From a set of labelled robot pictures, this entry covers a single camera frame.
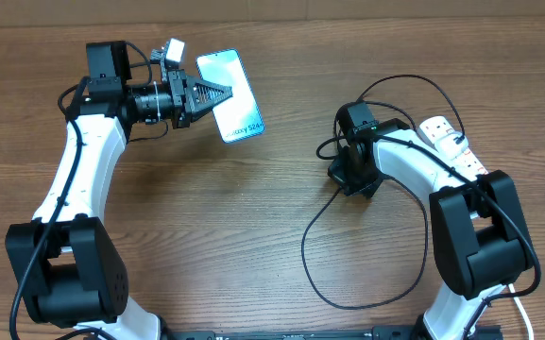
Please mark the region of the blue Galaxy smartphone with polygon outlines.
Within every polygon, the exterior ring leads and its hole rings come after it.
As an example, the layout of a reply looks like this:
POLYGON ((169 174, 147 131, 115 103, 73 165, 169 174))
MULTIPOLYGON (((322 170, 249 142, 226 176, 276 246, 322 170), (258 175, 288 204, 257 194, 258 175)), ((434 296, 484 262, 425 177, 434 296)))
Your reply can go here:
POLYGON ((228 86, 231 97, 213 108, 222 140, 229 144, 264 133, 264 119, 236 49, 226 49, 196 58, 203 80, 228 86))

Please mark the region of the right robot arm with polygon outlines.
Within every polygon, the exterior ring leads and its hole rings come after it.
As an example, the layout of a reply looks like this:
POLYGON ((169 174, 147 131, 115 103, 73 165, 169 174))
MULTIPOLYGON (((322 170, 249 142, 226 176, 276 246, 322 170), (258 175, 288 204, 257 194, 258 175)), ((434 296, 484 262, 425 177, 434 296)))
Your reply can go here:
POLYGON ((377 121, 366 102, 342 106, 334 139, 345 140, 328 168, 347 196, 372 197, 394 180, 422 206, 425 246, 443 280, 434 304, 413 326, 378 326, 376 339, 500 339, 477 322, 490 304, 519 298, 512 283, 539 269, 514 181, 489 172, 465 135, 443 116, 419 126, 377 121))

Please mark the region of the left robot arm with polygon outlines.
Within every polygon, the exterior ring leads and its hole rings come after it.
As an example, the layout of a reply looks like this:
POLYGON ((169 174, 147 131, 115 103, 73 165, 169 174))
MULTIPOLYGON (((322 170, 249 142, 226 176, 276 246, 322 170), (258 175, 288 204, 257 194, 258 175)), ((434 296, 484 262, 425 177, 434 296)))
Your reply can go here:
POLYGON ((26 310, 70 338, 172 337, 163 318, 129 294, 127 268, 103 221, 111 177, 134 125, 187 128, 232 95, 188 76, 176 39, 144 56, 143 65, 160 72, 135 84, 132 49, 127 41, 87 45, 88 74, 58 100, 67 137, 52 185, 30 221, 11 225, 5 239, 18 283, 11 312, 26 310))

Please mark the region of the white charger plug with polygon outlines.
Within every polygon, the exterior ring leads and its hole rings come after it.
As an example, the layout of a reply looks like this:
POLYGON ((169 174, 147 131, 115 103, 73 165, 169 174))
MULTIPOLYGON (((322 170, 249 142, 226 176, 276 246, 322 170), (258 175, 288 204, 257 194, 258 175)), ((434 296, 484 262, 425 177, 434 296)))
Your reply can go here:
POLYGON ((436 151, 453 160, 468 149, 468 139, 460 131, 453 131, 434 142, 436 151))

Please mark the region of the white power strip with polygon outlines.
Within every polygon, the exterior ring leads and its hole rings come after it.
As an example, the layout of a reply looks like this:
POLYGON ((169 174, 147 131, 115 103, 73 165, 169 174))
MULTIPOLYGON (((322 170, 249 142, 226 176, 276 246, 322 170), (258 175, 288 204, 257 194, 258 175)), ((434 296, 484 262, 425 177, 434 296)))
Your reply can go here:
POLYGON ((488 173, 469 148, 468 139, 455 130, 444 116, 423 121, 417 134, 426 145, 450 160, 455 169, 470 180, 488 173))

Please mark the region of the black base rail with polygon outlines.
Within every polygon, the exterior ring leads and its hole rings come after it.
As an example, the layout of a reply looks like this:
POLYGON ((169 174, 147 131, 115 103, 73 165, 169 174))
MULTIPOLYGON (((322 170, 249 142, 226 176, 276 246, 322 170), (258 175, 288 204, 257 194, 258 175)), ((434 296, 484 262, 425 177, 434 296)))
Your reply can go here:
POLYGON ((255 331, 216 333, 213 331, 171 331, 163 339, 173 340, 404 340, 412 339, 412 326, 379 326, 370 330, 255 331))

